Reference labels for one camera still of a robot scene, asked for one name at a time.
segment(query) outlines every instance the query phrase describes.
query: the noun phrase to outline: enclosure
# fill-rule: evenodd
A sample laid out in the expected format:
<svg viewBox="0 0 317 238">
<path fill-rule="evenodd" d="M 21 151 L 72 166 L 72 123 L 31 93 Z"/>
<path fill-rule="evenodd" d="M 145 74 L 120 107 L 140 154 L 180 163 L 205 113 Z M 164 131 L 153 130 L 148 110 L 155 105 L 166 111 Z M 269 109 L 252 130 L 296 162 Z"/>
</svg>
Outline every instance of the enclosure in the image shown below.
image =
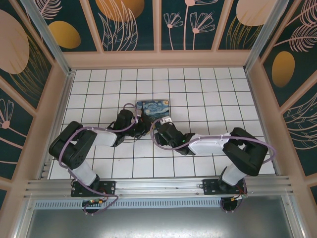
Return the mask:
<svg viewBox="0 0 317 238">
<path fill-rule="evenodd" d="M 315 237 L 316 16 L 316 0 L 0 3 L 1 236 Z M 168 101 L 182 133 L 240 127 L 276 149 L 239 210 L 199 187 L 227 156 L 182 156 L 147 134 L 91 147 L 119 200 L 85 217 L 92 198 L 70 196 L 49 146 L 72 121 L 106 128 L 152 100 Z"/>
</svg>

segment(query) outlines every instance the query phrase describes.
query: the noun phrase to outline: metal vent grille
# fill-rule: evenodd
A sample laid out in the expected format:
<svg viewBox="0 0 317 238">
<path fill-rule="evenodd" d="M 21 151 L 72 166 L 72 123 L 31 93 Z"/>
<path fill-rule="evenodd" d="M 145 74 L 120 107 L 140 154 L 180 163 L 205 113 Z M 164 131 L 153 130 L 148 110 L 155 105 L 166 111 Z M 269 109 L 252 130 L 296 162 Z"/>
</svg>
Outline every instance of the metal vent grille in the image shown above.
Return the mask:
<svg viewBox="0 0 317 238">
<path fill-rule="evenodd" d="M 35 203 L 37 210 L 50 209 L 83 209 L 84 200 L 42 200 Z M 87 209 L 103 208 L 111 203 L 107 201 L 103 204 L 94 204 L 88 206 Z M 219 207 L 220 198 L 165 198 L 165 199 L 120 199 L 114 203 L 109 209 L 124 208 L 181 208 L 181 207 Z"/>
</svg>

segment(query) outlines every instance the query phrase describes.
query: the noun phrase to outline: gray metal panel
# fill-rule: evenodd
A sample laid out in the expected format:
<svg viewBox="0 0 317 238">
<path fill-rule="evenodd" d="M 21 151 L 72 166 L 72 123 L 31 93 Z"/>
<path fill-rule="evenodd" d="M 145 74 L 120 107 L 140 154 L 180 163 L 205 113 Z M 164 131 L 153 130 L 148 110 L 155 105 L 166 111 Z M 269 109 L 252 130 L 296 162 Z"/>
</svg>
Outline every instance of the gray metal panel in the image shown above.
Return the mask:
<svg viewBox="0 0 317 238">
<path fill-rule="evenodd" d="M 29 238 L 291 238 L 281 199 L 252 197 L 233 214 L 219 208 L 35 210 Z"/>
</svg>

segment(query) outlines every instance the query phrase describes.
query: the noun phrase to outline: white grid floor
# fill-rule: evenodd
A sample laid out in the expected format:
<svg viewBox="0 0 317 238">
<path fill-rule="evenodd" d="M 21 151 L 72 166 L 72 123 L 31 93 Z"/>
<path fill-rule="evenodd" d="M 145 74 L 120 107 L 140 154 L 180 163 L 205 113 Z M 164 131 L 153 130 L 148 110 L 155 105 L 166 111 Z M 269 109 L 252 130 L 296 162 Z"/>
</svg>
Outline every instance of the white grid floor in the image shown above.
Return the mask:
<svg viewBox="0 0 317 238">
<path fill-rule="evenodd" d="M 223 134 L 234 127 L 264 141 L 243 68 L 154 68 L 76 71 L 62 130 L 73 120 L 107 127 L 125 103 L 169 100 L 176 128 L 198 134 Z M 147 135 L 116 148 L 93 146 L 88 163 L 102 179 L 220 175 L 226 156 L 182 156 L 157 148 Z M 274 174 L 273 164 L 260 174 Z M 56 160 L 49 179 L 69 179 Z"/>
</svg>

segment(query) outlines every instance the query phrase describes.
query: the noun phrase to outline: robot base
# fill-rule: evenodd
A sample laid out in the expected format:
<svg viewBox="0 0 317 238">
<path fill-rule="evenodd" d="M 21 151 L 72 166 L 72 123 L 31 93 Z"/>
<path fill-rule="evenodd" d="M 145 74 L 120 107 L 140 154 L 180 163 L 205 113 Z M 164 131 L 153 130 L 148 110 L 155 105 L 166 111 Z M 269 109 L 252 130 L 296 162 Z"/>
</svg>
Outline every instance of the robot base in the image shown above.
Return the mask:
<svg viewBox="0 0 317 238">
<path fill-rule="evenodd" d="M 115 181 L 100 181 L 97 191 L 106 192 L 107 194 L 114 194 Z M 102 197 L 101 195 L 88 191 L 77 181 L 73 182 L 70 196 L 71 197 Z"/>
<path fill-rule="evenodd" d="M 237 183 L 237 186 L 239 186 L 242 190 L 243 187 L 243 181 L 240 180 Z M 204 190 L 204 195 L 236 195 L 239 194 L 239 189 L 235 186 L 228 186 L 226 190 L 223 190 L 219 186 L 219 180 L 217 178 L 215 179 L 204 179 L 203 184 L 200 186 Z"/>
</svg>

